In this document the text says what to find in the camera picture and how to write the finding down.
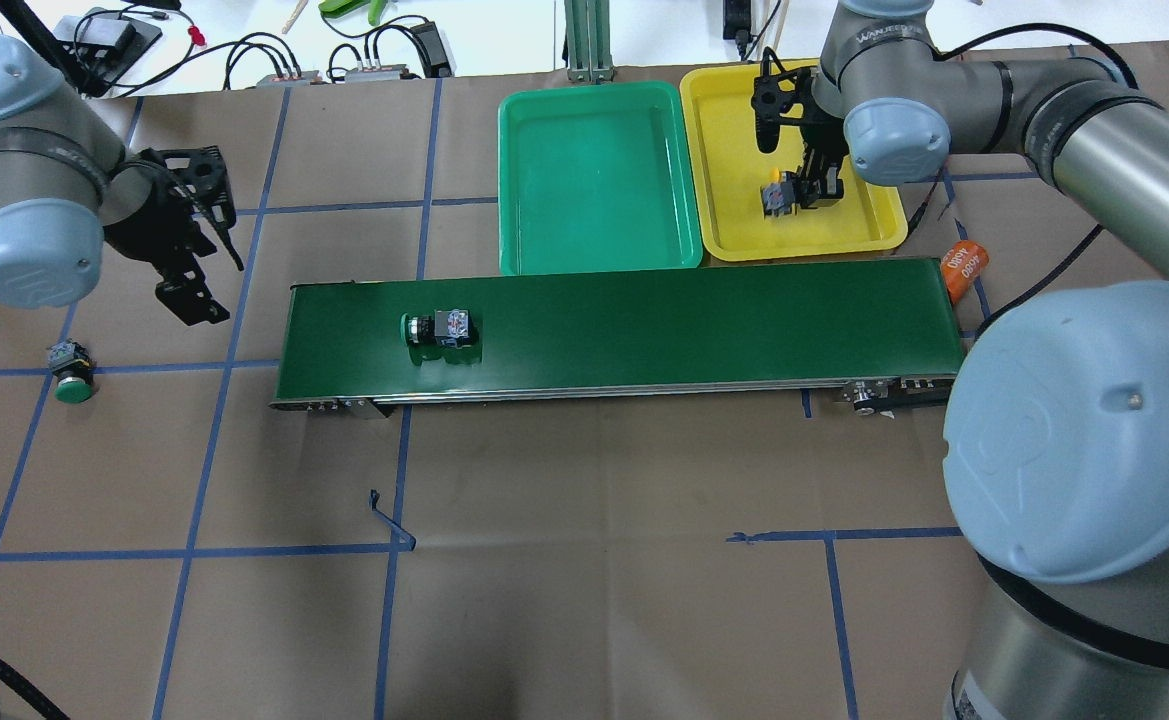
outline green tray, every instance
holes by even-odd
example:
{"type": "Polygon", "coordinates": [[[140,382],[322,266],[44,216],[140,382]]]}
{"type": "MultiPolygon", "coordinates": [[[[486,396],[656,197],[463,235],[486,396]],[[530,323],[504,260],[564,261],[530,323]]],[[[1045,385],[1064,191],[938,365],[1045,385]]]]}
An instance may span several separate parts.
{"type": "Polygon", "coordinates": [[[694,268],[703,252],[675,86],[565,86],[503,102],[503,274],[694,268]]]}
{"type": "Polygon", "coordinates": [[[935,259],[309,284],[274,407],[837,387],[962,355],[935,259]],[[475,346],[402,341],[403,314],[456,307],[475,346]]]}

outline orange bottle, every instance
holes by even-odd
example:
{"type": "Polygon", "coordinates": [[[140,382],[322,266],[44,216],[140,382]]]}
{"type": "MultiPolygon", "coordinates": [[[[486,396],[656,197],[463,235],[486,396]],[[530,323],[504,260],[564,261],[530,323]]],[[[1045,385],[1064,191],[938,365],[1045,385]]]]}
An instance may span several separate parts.
{"type": "Polygon", "coordinates": [[[960,240],[940,261],[940,272],[945,275],[945,286],[949,289],[949,300],[954,305],[962,300],[974,279],[988,264],[988,251],[977,242],[960,240]]]}

